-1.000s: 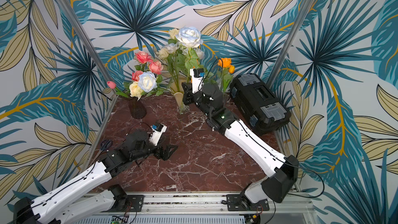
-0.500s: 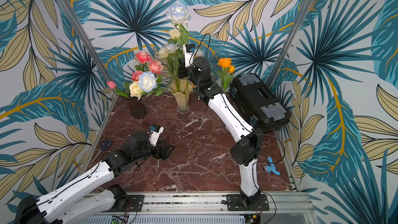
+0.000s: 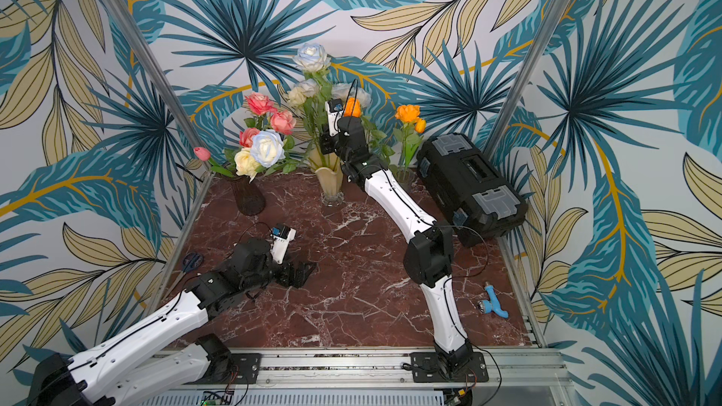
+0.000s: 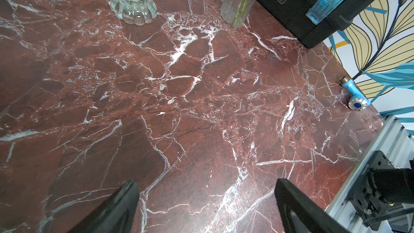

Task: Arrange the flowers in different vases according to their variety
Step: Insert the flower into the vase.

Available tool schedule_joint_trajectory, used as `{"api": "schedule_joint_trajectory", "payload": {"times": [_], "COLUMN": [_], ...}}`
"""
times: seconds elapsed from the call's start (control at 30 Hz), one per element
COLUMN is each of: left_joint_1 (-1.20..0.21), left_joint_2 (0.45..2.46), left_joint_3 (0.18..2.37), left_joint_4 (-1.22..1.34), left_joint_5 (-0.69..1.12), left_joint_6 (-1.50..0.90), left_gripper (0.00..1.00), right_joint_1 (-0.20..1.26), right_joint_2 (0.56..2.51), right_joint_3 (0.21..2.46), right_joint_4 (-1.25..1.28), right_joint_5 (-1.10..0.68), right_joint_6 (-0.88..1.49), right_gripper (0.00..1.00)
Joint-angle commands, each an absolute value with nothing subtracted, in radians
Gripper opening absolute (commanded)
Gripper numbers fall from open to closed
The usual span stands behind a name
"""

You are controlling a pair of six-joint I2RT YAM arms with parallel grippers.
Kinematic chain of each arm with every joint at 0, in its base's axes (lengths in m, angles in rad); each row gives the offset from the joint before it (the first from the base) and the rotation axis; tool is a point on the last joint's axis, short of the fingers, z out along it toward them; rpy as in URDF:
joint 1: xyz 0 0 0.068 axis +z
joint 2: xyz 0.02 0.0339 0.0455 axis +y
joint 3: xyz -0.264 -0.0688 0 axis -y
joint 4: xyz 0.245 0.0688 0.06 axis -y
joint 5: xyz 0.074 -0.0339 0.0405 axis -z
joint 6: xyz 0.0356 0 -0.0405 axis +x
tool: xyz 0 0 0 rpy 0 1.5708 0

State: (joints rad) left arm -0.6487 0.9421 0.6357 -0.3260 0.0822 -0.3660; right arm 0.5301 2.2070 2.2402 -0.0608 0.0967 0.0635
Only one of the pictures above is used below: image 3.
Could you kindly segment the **pink rose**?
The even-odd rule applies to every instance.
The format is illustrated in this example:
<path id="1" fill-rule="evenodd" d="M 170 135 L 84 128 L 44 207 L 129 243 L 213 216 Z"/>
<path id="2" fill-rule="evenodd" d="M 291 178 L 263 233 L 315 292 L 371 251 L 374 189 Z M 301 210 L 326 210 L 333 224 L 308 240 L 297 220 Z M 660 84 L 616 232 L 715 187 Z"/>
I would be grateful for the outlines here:
<path id="1" fill-rule="evenodd" d="M 261 131 L 257 128 L 248 128 L 240 133 L 240 146 L 242 148 L 251 148 L 253 146 L 253 138 Z"/>
<path id="2" fill-rule="evenodd" d="M 291 135 L 297 124 L 290 111 L 276 111 L 270 117 L 270 125 L 274 131 L 282 135 Z"/>
<path id="3" fill-rule="evenodd" d="M 262 122 L 267 115 L 278 112 L 276 103 L 270 97 L 259 92 L 252 92 L 244 98 L 250 112 L 258 122 Z"/>

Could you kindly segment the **cream rose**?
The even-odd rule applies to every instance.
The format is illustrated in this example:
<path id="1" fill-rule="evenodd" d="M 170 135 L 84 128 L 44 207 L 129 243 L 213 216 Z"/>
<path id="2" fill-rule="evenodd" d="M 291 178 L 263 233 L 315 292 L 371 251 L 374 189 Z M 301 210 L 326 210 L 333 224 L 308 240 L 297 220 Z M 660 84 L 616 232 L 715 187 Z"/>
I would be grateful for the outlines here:
<path id="1" fill-rule="evenodd" d="M 263 170 L 263 166 L 253 157 L 249 148 L 242 148 L 236 152 L 233 163 L 235 164 L 236 175 L 238 177 L 248 177 L 250 182 L 256 178 L 259 171 Z"/>
<path id="2" fill-rule="evenodd" d="M 315 120 L 315 99 L 316 96 L 307 98 L 303 93 L 294 86 L 288 93 L 286 105 L 291 110 L 291 114 L 295 118 L 302 120 L 303 127 L 308 135 L 308 141 L 316 143 L 318 140 L 318 132 L 316 130 Z"/>

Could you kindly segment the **orange rose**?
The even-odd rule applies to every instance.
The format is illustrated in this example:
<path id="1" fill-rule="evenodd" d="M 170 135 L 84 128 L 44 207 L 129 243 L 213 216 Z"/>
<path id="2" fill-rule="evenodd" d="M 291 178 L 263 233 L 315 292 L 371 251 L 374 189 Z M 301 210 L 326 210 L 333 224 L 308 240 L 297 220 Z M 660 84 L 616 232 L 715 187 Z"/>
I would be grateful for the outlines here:
<path id="1" fill-rule="evenodd" d="M 360 118 L 363 114 L 361 102 L 357 98 L 350 98 L 346 101 L 343 116 Z"/>
<path id="2" fill-rule="evenodd" d="M 402 145 L 403 135 L 402 126 L 406 122 L 415 122 L 420 117 L 420 107 L 418 105 L 402 105 L 396 109 L 395 118 L 400 125 L 393 130 L 393 136 L 397 143 Z M 400 150 L 400 159 L 402 159 L 402 149 Z M 399 159 L 398 167 L 402 167 L 402 161 Z"/>

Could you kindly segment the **pink tulip bud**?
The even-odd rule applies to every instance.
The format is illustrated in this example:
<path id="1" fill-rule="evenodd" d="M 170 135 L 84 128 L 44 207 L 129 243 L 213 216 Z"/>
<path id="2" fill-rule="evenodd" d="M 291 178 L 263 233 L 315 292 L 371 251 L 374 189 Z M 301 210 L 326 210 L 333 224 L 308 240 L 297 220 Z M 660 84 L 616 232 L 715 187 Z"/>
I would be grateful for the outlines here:
<path id="1" fill-rule="evenodd" d="M 210 169 L 214 171 L 214 173 L 230 179 L 235 177 L 235 174 L 233 172 L 229 171 L 229 169 L 225 167 L 222 167 L 220 163 L 217 163 L 216 160 L 214 160 L 214 158 L 212 157 L 212 154 L 206 148 L 196 147 L 194 148 L 194 152 L 197 159 L 203 162 L 207 162 L 210 165 Z"/>

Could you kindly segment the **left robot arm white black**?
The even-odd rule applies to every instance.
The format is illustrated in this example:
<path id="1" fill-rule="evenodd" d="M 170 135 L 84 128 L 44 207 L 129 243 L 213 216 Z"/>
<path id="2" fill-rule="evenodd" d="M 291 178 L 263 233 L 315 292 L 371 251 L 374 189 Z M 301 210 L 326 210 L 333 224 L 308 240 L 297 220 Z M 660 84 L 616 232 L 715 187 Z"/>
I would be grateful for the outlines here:
<path id="1" fill-rule="evenodd" d="M 114 338 L 68 358 L 46 357 L 35 369 L 26 404 L 137 405 L 185 383 L 222 383 L 237 368 L 216 336 L 203 336 L 177 356 L 156 362 L 150 357 L 235 308 L 254 289 L 273 283 L 303 287 L 317 265 L 286 261 L 289 242 L 241 242 L 218 266 L 189 280 L 167 304 Z"/>

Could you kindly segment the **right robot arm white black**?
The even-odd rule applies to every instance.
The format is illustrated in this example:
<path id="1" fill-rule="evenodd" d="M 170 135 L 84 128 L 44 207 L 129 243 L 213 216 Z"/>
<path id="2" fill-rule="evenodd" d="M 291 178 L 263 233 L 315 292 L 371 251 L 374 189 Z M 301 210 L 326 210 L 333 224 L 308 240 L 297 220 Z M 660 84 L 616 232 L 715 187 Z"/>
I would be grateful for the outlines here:
<path id="1" fill-rule="evenodd" d="M 370 149 L 360 118 L 345 117 L 323 124 L 321 152 L 334 153 L 349 182 L 373 198 L 397 225 L 407 242 L 403 266 L 422 290 L 434 327 L 434 352 L 444 380 L 471 368 L 474 346 L 464 331 L 453 293 L 451 226 L 434 220 L 417 205 Z"/>

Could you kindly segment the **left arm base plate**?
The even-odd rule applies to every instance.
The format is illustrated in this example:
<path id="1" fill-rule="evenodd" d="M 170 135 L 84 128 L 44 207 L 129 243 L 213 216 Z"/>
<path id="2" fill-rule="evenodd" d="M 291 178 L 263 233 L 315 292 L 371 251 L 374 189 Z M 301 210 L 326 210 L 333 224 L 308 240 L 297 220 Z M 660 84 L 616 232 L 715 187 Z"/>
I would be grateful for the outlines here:
<path id="1" fill-rule="evenodd" d="M 261 367 L 260 353 L 231 353 L 212 360 L 208 370 L 191 385 L 255 385 Z"/>

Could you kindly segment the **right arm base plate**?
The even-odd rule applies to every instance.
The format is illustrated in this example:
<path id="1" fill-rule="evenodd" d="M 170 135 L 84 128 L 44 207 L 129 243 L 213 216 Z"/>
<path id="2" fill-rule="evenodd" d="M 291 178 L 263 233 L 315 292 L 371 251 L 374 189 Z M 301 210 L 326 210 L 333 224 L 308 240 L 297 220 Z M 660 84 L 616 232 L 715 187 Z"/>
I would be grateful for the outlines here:
<path id="1" fill-rule="evenodd" d="M 434 351 L 410 353 L 415 383 L 487 383 L 489 373 L 482 353 L 471 353 L 461 364 L 445 361 Z"/>

